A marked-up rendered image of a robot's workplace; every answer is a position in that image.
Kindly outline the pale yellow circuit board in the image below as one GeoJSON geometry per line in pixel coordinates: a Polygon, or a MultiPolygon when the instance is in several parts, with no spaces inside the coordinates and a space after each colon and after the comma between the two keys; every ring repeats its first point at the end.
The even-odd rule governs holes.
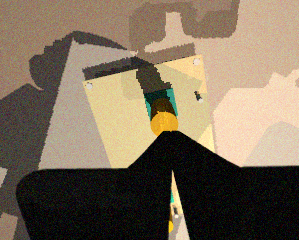
{"type": "Polygon", "coordinates": [[[112,168],[127,168],[162,131],[214,151],[202,54],[82,81],[112,168]]]}

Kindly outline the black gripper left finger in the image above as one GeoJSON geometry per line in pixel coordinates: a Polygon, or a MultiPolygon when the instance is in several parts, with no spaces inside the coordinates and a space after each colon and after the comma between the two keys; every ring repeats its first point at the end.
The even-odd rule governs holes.
{"type": "Polygon", "coordinates": [[[43,169],[16,199],[30,240],[47,231],[142,231],[169,240],[173,137],[162,133],[127,168],[43,169]]]}

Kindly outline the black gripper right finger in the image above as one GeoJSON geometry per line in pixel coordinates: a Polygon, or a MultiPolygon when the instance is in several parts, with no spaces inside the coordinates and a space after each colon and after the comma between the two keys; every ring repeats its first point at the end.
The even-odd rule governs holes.
{"type": "Polygon", "coordinates": [[[251,240],[261,209],[299,206],[299,165],[239,167],[180,131],[171,134],[190,240],[251,240]]]}

